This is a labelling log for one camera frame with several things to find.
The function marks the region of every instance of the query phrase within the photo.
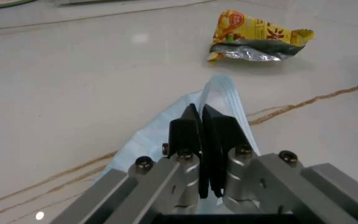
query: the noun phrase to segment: crumpled snack bag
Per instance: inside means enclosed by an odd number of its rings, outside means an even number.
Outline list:
[[[234,10],[219,16],[208,61],[240,58],[250,61],[281,61],[294,56],[313,39],[309,29],[289,30]]]

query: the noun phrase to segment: blue surgical mask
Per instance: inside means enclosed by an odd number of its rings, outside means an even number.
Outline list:
[[[203,90],[182,96],[150,123],[139,129],[117,152],[101,176],[112,168],[127,172],[132,163],[140,156],[149,156],[154,161],[161,159],[163,157],[162,143],[168,141],[169,123],[179,118],[191,103],[197,105],[199,114],[202,114],[204,104],[209,104],[217,111],[235,117],[255,153],[260,154],[233,81],[228,76],[219,75],[212,77]],[[208,195],[207,199],[200,200],[197,213],[216,213],[219,210],[221,203],[216,199],[214,193],[209,192]]]

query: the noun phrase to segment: black screw head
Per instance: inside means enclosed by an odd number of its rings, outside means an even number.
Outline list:
[[[252,155],[252,148],[248,145],[239,145],[236,146],[235,153],[237,156],[249,158]]]
[[[162,144],[162,155],[168,155],[168,153],[169,153],[168,143],[163,143]]]
[[[188,148],[183,148],[178,150],[178,158],[185,159],[185,160],[191,160],[193,158],[193,153]]]
[[[261,178],[261,179],[259,180],[259,186],[260,186],[261,188],[263,188],[263,189],[266,189],[266,188],[267,188],[266,181],[265,181],[264,178]]]
[[[148,156],[140,156],[135,161],[136,171],[145,174],[153,167],[153,160]]]
[[[296,165],[296,163],[298,162],[298,156],[291,151],[281,151],[279,153],[279,157],[289,165]]]

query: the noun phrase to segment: white marble table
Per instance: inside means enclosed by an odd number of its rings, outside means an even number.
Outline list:
[[[282,63],[210,66],[228,8],[317,37]],[[0,224],[48,223],[137,129],[221,73],[235,81],[263,154],[291,150],[358,180],[358,1],[217,0],[0,29]]]

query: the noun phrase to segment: brown marble vein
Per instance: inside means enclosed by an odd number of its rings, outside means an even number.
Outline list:
[[[278,116],[278,115],[286,113],[288,111],[303,107],[305,105],[312,104],[312,103],[314,103],[314,102],[316,102],[316,101],[318,101],[320,99],[328,99],[328,98],[336,97],[336,96],[344,94],[344,93],[354,92],[354,91],[357,91],[357,90],[358,90],[358,85],[354,86],[354,87],[351,87],[349,89],[338,90],[338,91],[330,93],[330,94],[313,97],[312,99],[308,99],[308,100],[303,101],[303,102],[301,102],[299,104],[296,104],[296,105],[285,106],[285,107],[283,107],[283,108],[281,108],[279,110],[271,112],[270,114],[267,114],[265,116],[262,116],[260,118],[255,119],[255,120],[251,120],[248,123],[249,123],[249,125],[258,125],[258,124],[260,124],[262,122],[265,122],[267,120],[270,120],[270,119],[274,118],[275,116]]]
[[[95,180],[94,178],[91,178],[91,179],[81,180],[81,182],[89,182],[89,181],[94,181],[94,180]]]
[[[106,167],[105,165],[104,165],[104,166],[97,167],[97,168],[95,168],[95,169],[93,169],[93,170],[91,170],[91,171],[89,171],[89,172],[87,172],[87,173],[85,173],[85,174],[82,174],[82,175],[80,175],[80,176],[78,176],[78,177],[76,177],[76,178],[74,178],[74,179],[72,179],[72,180],[70,180],[70,181],[68,181],[68,182],[65,182],[65,183],[63,183],[63,184],[61,184],[61,185],[59,185],[59,186],[57,186],[57,187],[54,187],[54,188],[48,190],[47,192],[45,192],[45,193],[43,193],[43,194],[34,196],[34,197],[32,197],[32,198],[30,198],[30,199],[28,199],[28,200],[25,200],[25,201],[23,201],[23,202],[21,202],[21,203],[18,203],[18,204],[9,206],[9,207],[7,207],[7,208],[4,208],[4,209],[0,210],[0,214],[4,213],[4,212],[6,212],[6,211],[9,211],[9,210],[11,210],[11,209],[13,209],[13,208],[16,208],[16,207],[18,207],[18,206],[21,206],[21,205],[24,205],[24,204],[33,202],[33,201],[35,201],[35,200],[38,200],[38,199],[44,197],[45,195],[48,195],[48,194],[50,194],[50,193],[56,192],[56,191],[58,191],[58,190],[61,190],[62,188],[66,187],[67,185],[70,185],[70,184],[73,184],[73,183],[78,182],[78,181],[80,181],[80,180],[83,180],[83,179],[85,179],[85,178],[88,177],[88,176],[91,176],[91,175],[93,175],[93,174],[97,174],[97,173],[101,172],[105,167]]]
[[[43,185],[43,184],[46,184],[46,183],[48,183],[48,182],[51,182],[51,181],[53,181],[53,180],[55,180],[55,179],[57,179],[57,178],[59,178],[59,177],[62,177],[62,176],[64,176],[64,175],[68,175],[68,174],[74,173],[74,172],[76,172],[76,171],[78,171],[78,170],[80,170],[80,169],[83,169],[83,168],[85,168],[85,167],[87,167],[87,166],[90,166],[90,165],[92,165],[92,164],[98,163],[98,162],[103,161],[103,160],[106,160],[106,159],[110,159],[110,158],[112,158],[115,154],[116,154],[116,152],[107,153],[106,155],[103,155],[103,156],[101,156],[101,157],[92,159],[92,160],[90,160],[90,161],[88,161],[88,162],[86,162],[86,163],[83,163],[83,164],[78,165],[78,166],[76,166],[76,167],[73,167],[73,168],[71,168],[71,169],[65,170],[65,171],[60,172],[60,173],[58,173],[58,174],[55,174],[55,175],[49,177],[49,178],[46,179],[46,180],[43,180],[43,181],[41,181],[41,182],[38,182],[38,183],[36,183],[36,184],[34,184],[34,185],[31,185],[31,186],[26,187],[26,188],[24,188],[24,189],[21,189],[21,190],[19,190],[19,191],[16,191],[16,192],[14,192],[14,193],[12,193],[12,194],[9,194],[9,195],[0,197],[0,201],[2,201],[2,200],[4,200],[4,199],[7,199],[7,198],[9,198],[9,197],[12,197],[12,196],[14,196],[14,195],[23,193],[23,192],[25,192],[25,191],[28,191],[28,190],[30,190],[30,189],[39,187],[39,186],[41,186],[41,185]]]
[[[266,112],[266,111],[271,111],[271,110],[274,110],[274,109],[279,109],[279,108],[283,108],[283,107],[287,107],[287,106],[289,106],[289,105],[273,106],[273,107],[269,107],[269,108],[266,108],[266,109],[263,109],[263,110],[260,110],[260,111],[253,112],[253,113],[247,113],[247,116],[254,116],[254,115],[257,115],[259,113],[263,113],[263,112]]]
[[[57,202],[53,202],[53,203],[51,203],[51,204],[48,204],[48,205],[46,205],[46,206],[44,206],[44,207],[42,207],[42,208],[38,208],[38,209],[36,209],[36,210],[33,210],[33,211],[31,211],[31,212],[29,212],[29,213],[27,213],[27,214],[25,214],[25,215],[22,215],[22,216],[18,217],[17,219],[14,219],[14,220],[12,220],[12,221],[6,223],[6,224],[10,224],[10,223],[17,222],[17,221],[19,221],[20,219],[25,218],[25,217],[27,217],[27,216],[33,214],[34,212],[37,212],[37,211],[40,211],[40,210],[43,210],[43,209],[47,209],[47,208],[50,208],[50,207],[52,207],[52,206],[54,206],[54,205],[63,203],[63,202],[65,202],[65,201],[70,200],[71,198],[78,197],[78,196],[82,195],[83,193],[84,193],[84,191],[81,192],[81,193],[79,193],[79,194],[76,194],[76,195],[73,195],[73,196],[64,198],[63,200],[60,200],[60,201],[57,201]]]

